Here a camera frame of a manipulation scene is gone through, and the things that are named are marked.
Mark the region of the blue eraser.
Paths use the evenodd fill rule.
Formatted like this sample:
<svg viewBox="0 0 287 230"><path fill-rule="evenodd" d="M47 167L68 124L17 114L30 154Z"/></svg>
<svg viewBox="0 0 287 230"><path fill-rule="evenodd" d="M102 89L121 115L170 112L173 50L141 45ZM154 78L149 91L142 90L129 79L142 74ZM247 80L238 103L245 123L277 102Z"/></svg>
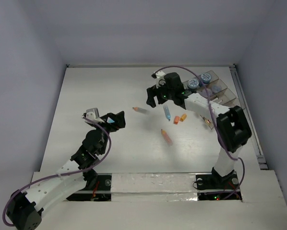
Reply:
<svg viewBox="0 0 287 230"><path fill-rule="evenodd" d="M108 123L114 123L115 121L113 119L111 119L110 117L108 117L107 122Z"/></svg>

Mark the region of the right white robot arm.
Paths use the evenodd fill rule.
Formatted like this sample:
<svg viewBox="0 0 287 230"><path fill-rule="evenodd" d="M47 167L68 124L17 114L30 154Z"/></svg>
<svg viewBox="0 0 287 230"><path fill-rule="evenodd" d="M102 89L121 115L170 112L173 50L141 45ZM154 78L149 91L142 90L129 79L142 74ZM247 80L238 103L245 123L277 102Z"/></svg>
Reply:
<svg viewBox="0 0 287 230"><path fill-rule="evenodd" d="M187 111L198 113L213 122L221 150L211 172L211 183L221 188L233 174L239 151L252 136L246 116L239 106L220 105L200 95L194 86L195 79L182 83L176 72L162 71L152 74L155 85L148 88L146 103L152 108L171 100Z"/></svg>

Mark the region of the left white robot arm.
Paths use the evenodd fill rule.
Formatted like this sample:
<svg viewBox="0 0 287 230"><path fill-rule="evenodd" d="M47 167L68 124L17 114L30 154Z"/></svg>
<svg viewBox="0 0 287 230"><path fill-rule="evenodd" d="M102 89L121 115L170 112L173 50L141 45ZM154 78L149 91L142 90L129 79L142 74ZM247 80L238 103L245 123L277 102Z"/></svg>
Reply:
<svg viewBox="0 0 287 230"><path fill-rule="evenodd" d="M6 226L18 230L36 229L51 208L81 189L94 189L98 174L94 168L109 154L110 134L125 128L125 113L99 116L96 108L82 118L93 127L79 149L53 175L35 180L16 190L2 214Z"/></svg>

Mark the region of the blue pencil shaped highlighter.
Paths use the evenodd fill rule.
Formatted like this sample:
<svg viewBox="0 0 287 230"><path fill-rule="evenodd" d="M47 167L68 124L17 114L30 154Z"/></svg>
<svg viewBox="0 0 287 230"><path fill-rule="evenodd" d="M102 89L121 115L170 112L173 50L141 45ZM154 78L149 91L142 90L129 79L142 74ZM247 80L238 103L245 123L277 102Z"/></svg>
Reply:
<svg viewBox="0 0 287 230"><path fill-rule="evenodd" d="M170 111L169 111L169 108L167 105L164 105L163 106L163 109L164 109L164 113L165 113L165 117L168 121L171 120L171 114L170 114Z"/></svg>

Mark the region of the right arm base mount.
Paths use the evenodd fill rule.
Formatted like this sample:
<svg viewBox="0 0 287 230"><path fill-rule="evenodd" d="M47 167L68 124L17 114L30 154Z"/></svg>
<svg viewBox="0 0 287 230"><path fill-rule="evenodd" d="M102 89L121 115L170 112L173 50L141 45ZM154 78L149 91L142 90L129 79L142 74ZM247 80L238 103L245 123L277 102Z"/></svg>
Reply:
<svg viewBox="0 0 287 230"><path fill-rule="evenodd" d="M233 170L221 177L214 169L210 173L197 174L192 186L197 191L199 201L242 200L239 180Z"/></svg>

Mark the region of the pink pencil shaped highlighter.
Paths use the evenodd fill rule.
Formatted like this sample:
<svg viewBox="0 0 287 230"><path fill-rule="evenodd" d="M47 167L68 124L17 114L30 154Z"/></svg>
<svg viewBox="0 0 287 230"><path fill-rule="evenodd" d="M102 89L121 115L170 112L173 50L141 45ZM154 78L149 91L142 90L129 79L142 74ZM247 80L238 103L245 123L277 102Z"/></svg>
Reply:
<svg viewBox="0 0 287 230"><path fill-rule="evenodd" d="M169 137L169 135L167 134L165 130L161 129L161 135L169 146L173 145L171 138Z"/></svg>

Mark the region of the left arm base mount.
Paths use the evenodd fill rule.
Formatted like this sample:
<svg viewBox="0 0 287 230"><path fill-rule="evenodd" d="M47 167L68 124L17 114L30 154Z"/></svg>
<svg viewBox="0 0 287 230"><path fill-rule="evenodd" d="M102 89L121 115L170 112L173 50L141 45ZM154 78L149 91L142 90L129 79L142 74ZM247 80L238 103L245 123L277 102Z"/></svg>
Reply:
<svg viewBox="0 0 287 230"><path fill-rule="evenodd" d="M85 187L69 197L67 201L111 201L112 174L98 174L94 170L84 172Z"/></svg>

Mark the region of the clear pencil shaped eraser case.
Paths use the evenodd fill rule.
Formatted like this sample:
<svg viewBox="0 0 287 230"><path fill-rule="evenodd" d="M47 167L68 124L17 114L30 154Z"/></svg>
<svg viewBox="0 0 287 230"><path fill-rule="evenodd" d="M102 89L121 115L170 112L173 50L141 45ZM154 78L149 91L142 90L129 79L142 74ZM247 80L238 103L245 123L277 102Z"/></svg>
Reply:
<svg viewBox="0 0 287 230"><path fill-rule="evenodd" d="M149 113L148 110L140 108L140 107L133 107L132 109L138 113L141 113L141 114L148 114Z"/></svg>

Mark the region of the yellow eraser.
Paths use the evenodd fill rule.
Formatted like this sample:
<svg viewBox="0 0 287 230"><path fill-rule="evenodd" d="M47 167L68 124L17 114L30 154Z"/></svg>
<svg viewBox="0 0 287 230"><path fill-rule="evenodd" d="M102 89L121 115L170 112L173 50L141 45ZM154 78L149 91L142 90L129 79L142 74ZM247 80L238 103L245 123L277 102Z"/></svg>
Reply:
<svg viewBox="0 0 287 230"><path fill-rule="evenodd" d="M183 115L180 117L180 121L183 122L186 118L187 118L187 115L186 115L186 114L183 114Z"/></svg>

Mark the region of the orange eraser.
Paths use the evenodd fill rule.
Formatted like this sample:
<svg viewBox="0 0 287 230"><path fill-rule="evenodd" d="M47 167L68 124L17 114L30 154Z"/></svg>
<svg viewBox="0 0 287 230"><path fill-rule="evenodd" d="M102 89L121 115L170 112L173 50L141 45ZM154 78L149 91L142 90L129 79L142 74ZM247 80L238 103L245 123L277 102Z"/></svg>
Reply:
<svg viewBox="0 0 287 230"><path fill-rule="evenodd" d="M180 117L175 116L173 123L177 125L179 123L179 120L180 120Z"/></svg>

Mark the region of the blue lidded jar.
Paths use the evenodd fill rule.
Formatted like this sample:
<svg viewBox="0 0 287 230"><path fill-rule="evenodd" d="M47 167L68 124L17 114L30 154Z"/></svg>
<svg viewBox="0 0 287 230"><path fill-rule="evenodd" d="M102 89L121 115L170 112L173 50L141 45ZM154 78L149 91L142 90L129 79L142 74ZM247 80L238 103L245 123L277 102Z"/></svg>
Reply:
<svg viewBox="0 0 287 230"><path fill-rule="evenodd" d="M190 90L196 90L200 88L200 83L196 78L192 78L188 80L187 86Z"/></svg>
<svg viewBox="0 0 287 230"><path fill-rule="evenodd" d="M202 73L200 75L200 78L204 84L209 84L212 79L212 75L206 72L206 73Z"/></svg>

